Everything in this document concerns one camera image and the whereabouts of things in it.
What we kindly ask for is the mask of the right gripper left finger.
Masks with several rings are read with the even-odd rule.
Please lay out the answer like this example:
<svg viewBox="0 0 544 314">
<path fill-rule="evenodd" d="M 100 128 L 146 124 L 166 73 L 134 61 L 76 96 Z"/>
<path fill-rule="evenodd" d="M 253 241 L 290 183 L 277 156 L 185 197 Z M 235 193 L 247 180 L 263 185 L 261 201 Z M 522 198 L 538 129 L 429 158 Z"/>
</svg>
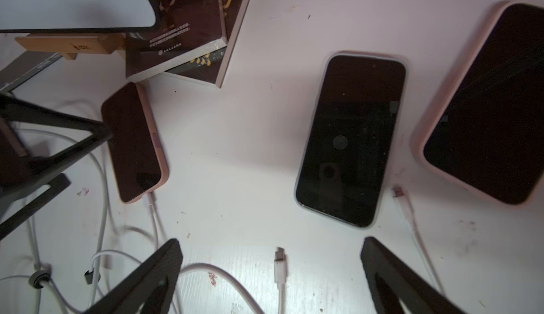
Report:
<svg viewBox="0 0 544 314">
<path fill-rule="evenodd" d="M 168 240 L 86 312 L 168 313 L 182 262 L 178 240 Z"/>
</svg>

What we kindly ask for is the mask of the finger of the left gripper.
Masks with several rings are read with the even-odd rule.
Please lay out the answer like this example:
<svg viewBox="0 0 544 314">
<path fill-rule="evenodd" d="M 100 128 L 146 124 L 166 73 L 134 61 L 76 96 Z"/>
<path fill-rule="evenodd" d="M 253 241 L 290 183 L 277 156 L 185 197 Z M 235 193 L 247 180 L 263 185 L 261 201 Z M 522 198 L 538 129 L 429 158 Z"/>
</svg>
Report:
<svg viewBox="0 0 544 314">
<path fill-rule="evenodd" d="M 50 127 L 88 131 L 83 141 L 39 163 L 36 168 L 26 157 L 26 150 L 17 139 L 9 123 L 11 121 Z M 100 121 L 56 112 L 36 104 L 1 96 L 1 186 L 13 187 L 33 180 L 47 182 L 56 177 L 77 160 L 109 140 L 112 134 Z"/>
<path fill-rule="evenodd" d="M 70 186 L 71 182 L 65 174 L 60 174 L 52 179 L 48 185 L 50 188 L 25 205 L 13 216 L 1 223 L 1 240 L 12 233 L 21 224 L 31 218 L 36 212 L 51 202 L 56 196 Z"/>
</svg>

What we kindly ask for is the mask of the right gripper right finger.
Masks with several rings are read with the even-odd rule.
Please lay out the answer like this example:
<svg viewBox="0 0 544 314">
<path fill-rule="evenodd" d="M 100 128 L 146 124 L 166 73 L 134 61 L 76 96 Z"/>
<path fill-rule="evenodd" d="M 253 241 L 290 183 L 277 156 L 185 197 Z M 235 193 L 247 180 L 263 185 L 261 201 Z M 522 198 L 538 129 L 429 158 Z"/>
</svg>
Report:
<svg viewBox="0 0 544 314">
<path fill-rule="evenodd" d="M 365 238 L 361 262 L 377 313 L 462 314 L 378 239 Z"/>
</svg>

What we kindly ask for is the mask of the pink case phone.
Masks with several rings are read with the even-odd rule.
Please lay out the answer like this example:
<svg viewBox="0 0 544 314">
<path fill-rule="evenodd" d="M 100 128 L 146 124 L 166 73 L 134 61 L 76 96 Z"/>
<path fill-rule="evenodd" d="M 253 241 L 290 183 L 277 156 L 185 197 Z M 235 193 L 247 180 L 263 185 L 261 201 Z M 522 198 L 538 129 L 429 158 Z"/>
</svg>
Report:
<svg viewBox="0 0 544 314">
<path fill-rule="evenodd" d="M 129 83 L 101 106 L 121 202 L 130 204 L 169 179 L 169 167 L 144 87 Z"/>
<path fill-rule="evenodd" d="M 494 5 L 410 141 L 417 162 L 477 196 L 520 206 L 543 183 L 543 7 Z"/>
</svg>

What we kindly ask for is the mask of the clear case phone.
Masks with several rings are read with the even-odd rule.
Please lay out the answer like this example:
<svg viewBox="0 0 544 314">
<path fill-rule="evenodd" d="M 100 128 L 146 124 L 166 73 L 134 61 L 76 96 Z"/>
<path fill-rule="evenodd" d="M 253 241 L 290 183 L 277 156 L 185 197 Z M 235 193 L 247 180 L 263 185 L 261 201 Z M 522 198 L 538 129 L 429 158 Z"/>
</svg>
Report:
<svg viewBox="0 0 544 314">
<path fill-rule="evenodd" d="M 297 177 L 300 206 L 357 228 L 373 223 L 406 79 L 392 56 L 328 59 Z"/>
</svg>

